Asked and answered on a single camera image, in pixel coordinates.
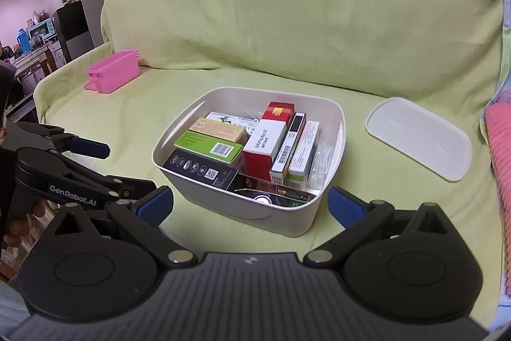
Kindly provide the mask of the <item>person left hand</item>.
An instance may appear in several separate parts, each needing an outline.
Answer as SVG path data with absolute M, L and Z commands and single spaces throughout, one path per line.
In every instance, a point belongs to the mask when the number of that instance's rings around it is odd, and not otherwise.
M 4 243 L 8 247 L 20 247 L 23 237 L 30 232 L 30 219 L 32 217 L 43 217 L 45 215 L 45 206 L 43 200 L 37 202 L 32 208 L 31 214 L 23 219 L 15 219 L 7 226 L 7 232 L 4 234 Z

